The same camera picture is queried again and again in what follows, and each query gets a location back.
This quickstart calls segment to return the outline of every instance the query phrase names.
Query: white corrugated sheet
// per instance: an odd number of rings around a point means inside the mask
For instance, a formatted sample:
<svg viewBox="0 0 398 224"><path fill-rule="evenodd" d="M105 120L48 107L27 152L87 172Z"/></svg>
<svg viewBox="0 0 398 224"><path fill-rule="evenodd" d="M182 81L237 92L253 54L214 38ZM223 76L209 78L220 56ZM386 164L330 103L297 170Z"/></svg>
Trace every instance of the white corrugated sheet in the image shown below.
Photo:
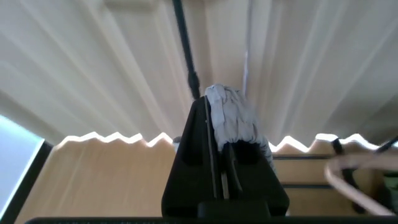
<svg viewBox="0 0 398 224"><path fill-rule="evenodd" d="M248 50L247 97L274 144L398 133L398 1L183 4L201 91L242 89ZM191 103L171 0L0 2L0 113L51 143L179 136Z"/></svg>

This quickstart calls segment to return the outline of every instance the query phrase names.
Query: corrugated metal roof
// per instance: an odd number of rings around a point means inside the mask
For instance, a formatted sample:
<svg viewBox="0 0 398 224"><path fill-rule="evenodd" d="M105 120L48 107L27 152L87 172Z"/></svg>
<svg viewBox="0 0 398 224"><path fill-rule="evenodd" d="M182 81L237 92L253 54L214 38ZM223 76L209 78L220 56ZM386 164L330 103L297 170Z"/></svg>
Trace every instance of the corrugated metal roof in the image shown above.
<svg viewBox="0 0 398 224"><path fill-rule="evenodd" d="M274 144L397 133L397 1L183 4L202 93L242 89L249 42L247 97ZM0 5L0 113L52 143L181 135L192 97L171 1Z"/></svg>

